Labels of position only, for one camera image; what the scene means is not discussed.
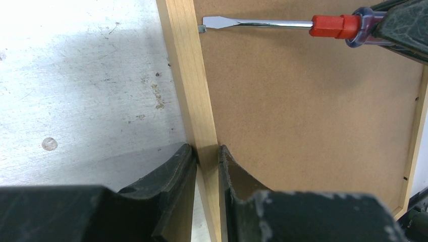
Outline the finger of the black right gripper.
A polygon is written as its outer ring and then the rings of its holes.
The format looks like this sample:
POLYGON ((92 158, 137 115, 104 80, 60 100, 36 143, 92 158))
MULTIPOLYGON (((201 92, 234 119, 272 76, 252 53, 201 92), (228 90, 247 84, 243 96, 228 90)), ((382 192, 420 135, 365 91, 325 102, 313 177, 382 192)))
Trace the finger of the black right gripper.
POLYGON ((370 8, 386 12, 373 36, 392 43, 386 49, 427 65, 427 0, 383 1, 370 8))

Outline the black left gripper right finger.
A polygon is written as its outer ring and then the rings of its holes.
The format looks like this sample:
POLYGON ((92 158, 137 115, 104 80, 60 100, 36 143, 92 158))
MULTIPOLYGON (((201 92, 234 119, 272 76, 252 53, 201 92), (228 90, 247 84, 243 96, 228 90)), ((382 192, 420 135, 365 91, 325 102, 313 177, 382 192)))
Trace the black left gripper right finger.
POLYGON ((405 241, 375 196, 278 192, 249 174, 222 145, 218 153, 223 241, 405 241))

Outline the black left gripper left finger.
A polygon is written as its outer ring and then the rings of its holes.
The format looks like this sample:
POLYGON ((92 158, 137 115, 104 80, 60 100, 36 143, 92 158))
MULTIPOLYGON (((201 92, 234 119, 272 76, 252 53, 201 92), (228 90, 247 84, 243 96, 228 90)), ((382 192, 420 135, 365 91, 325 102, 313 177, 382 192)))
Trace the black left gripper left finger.
POLYGON ((1 241, 191 241, 197 159, 171 158, 114 192, 104 186, 1 188, 1 241))

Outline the wooden picture frame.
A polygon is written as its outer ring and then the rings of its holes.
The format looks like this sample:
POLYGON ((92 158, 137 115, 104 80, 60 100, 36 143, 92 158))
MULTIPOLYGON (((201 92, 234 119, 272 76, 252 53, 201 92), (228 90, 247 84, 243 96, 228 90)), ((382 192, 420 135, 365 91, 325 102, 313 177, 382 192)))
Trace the wooden picture frame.
POLYGON ((197 30, 204 16, 309 20, 374 1, 157 1, 213 241, 217 151, 272 190, 363 192, 402 216, 427 110, 427 66, 303 30, 197 30))

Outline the blue red screwdriver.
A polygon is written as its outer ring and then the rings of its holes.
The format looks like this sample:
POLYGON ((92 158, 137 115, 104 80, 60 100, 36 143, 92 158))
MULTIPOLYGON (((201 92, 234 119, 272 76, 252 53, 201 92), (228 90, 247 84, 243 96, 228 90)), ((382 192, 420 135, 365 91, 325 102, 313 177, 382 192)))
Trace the blue red screwdriver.
POLYGON ((362 45, 392 46, 390 41, 374 36, 374 30, 384 18, 386 12, 374 11, 369 7, 360 7, 351 15, 326 16, 314 15, 310 21, 233 19, 222 16, 202 18, 198 32, 207 29, 229 27, 268 27, 304 29, 312 37, 343 39, 351 48, 362 45))

